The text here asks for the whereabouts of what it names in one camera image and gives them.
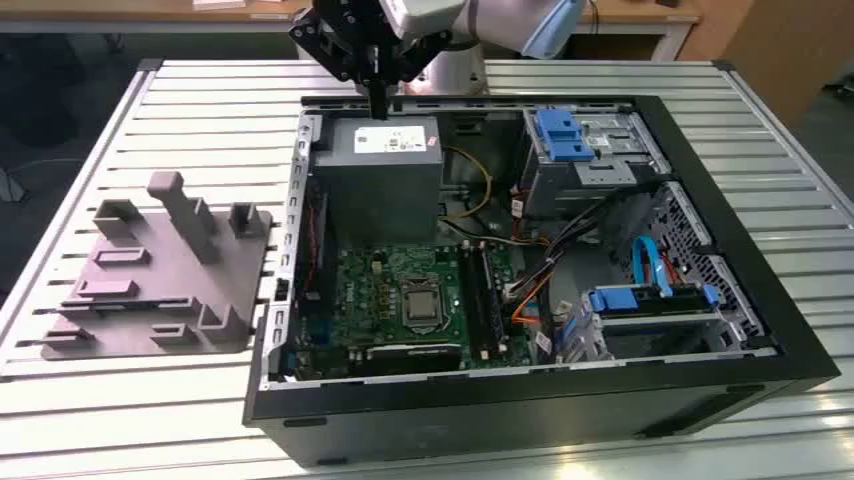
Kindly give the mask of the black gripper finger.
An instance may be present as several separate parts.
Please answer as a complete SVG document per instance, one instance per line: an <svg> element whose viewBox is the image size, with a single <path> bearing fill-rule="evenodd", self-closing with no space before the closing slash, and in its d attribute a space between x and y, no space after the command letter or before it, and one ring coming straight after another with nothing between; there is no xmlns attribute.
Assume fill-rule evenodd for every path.
<svg viewBox="0 0 854 480"><path fill-rule="evenodd" d="M386 120L391 90L401 82L413 81L429 63L446 49L453 38L450 30L442 30L418 38L405 46L398 38L389 38L378 45L378 119Z"/></svg>
<svg viewBox="0 0 854 480"><path fill-rule="evenodd" d="M378 45L350 46L314 9L295 19L289 34L333 76L354 83L369 99L370 117L378 119Z"/></svg>

